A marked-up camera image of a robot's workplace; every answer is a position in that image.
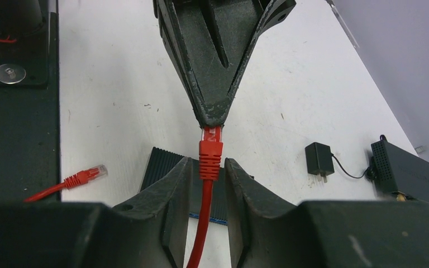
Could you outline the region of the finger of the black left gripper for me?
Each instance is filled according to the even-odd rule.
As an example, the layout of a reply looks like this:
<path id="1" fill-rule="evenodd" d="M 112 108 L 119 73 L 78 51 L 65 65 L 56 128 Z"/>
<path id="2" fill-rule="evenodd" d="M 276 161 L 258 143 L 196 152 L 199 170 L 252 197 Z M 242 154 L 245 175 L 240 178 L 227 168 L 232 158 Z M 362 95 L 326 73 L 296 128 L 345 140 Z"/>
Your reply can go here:
<path id="1" fill-rule="evenodd" d="M 295 0 L 157 0 L 164 47 L 199 125 L 223 126 L 260 35 L 281 23 Z"/>

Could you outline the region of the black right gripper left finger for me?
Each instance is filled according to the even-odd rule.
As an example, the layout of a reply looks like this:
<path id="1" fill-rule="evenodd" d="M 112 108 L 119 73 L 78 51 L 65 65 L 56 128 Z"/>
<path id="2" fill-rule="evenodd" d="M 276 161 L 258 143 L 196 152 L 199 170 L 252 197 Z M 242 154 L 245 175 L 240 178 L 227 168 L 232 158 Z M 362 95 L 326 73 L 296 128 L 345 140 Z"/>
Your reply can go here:
<path id="1" fill-rule="evenodd" d="M 192 159 L 114 207 L 0 204 L 0 267 L 182 267 Z"/>

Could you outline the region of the large black network switch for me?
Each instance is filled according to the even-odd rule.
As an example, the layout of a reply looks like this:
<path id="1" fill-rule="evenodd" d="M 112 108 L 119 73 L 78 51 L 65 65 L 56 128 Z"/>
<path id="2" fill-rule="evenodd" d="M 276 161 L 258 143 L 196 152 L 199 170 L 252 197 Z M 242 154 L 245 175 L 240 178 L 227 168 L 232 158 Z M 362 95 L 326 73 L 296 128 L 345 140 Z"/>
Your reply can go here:
<path id="1" fill-rule="evenodd" d="M 371 144 L 368 179 L 383 194 L 429 204 L 429 162 L 387 141 Z"/>

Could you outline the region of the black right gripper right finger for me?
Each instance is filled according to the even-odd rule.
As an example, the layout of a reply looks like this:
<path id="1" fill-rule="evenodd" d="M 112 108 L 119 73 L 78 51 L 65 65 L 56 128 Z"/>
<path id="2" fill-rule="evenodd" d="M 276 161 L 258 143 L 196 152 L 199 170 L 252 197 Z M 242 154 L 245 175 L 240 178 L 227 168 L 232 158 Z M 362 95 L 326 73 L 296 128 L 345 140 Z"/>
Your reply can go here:
<path id="1" fill-rule="evenodd" d="M 294 205 L 225 161 L 232 267 L 429 267 L 429 205 Z"/>

